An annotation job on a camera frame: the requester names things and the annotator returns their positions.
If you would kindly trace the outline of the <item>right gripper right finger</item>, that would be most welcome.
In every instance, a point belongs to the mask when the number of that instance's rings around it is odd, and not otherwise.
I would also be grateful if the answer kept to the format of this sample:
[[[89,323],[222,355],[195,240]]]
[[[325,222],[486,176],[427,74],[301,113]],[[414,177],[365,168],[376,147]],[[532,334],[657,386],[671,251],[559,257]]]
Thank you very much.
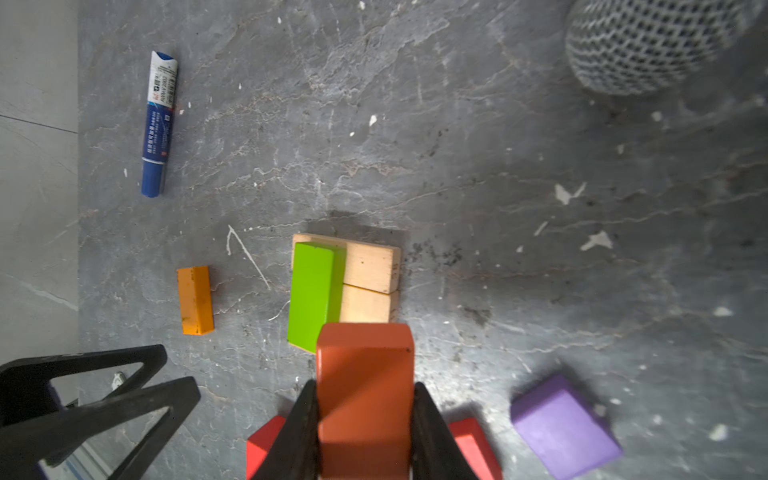
[[[422,382],[414,385],[411,443],[413,479],[477,480]]]

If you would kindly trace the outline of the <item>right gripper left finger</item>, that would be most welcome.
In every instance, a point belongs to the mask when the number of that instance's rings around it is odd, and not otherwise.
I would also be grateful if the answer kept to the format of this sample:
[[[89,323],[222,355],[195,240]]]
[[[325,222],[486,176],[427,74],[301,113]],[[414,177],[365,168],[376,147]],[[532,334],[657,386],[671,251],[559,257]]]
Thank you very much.
[[[308,380],[252,479],[316,480],[320,471],[317,382]]]

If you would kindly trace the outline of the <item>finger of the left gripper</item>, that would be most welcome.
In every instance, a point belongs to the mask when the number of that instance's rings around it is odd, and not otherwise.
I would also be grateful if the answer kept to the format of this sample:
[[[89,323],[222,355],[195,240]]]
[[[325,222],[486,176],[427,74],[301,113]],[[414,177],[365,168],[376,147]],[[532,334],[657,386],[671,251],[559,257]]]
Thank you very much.
[[[114,397],[142,388],[166,361],[162,345],[12,361],[1,367],[1,424],[14,425],[62,411],[51,384],[54,378],[139,363],[141,368],[108,394]]]
[[[187,376],[116,397],[43,415],[1,429],[1,477],[43,479],[39,462],[78,448],[124,423],[162,410],[157,420],[112,472],[112,479],[139,479],[201,399]]]

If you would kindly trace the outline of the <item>red long block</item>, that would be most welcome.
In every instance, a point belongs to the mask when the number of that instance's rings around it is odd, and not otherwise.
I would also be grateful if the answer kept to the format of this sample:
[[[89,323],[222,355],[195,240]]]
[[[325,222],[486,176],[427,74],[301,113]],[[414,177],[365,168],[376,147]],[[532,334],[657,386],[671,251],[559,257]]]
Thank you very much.
[[[247,439],[246,479],[251,479],[261,467],[285,422],[285,417],[277,415]]]

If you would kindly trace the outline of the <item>orange-red long block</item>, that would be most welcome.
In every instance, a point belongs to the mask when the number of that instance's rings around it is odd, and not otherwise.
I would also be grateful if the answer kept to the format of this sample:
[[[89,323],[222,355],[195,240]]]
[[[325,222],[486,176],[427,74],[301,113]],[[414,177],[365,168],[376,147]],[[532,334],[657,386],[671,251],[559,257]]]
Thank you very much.
[[[410,475],[415,344],[401,323],[329,323],[317,341],[320,476]]]

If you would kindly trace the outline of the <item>green block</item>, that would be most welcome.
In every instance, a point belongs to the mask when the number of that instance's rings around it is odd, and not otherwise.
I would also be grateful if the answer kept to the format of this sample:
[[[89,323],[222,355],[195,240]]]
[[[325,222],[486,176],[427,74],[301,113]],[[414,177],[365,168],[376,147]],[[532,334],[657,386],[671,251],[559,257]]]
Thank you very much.
[[[316,353],[323,326],[340,318],[346,249],[318,242],[294,247],[287,341]]]

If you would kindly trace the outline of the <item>natural wood block 58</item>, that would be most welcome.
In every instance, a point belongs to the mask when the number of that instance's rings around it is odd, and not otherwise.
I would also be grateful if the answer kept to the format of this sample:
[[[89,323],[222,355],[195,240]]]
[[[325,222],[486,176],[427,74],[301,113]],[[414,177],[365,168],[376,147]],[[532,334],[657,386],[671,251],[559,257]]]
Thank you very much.
[[[340,239],[310,233],[296,233],[292,243],[315,242],[346,249],[344,283],[391,294],[399,289],[402,249],[395,246]]]

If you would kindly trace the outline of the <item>natural wood block 31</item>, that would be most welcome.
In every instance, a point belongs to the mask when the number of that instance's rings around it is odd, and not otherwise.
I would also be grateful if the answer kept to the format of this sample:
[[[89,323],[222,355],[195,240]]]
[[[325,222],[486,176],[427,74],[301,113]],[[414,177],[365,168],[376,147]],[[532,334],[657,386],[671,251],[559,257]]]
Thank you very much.
[[[399,292],[376,292],[344,285],[340,323],[394,323],[397,318]]]

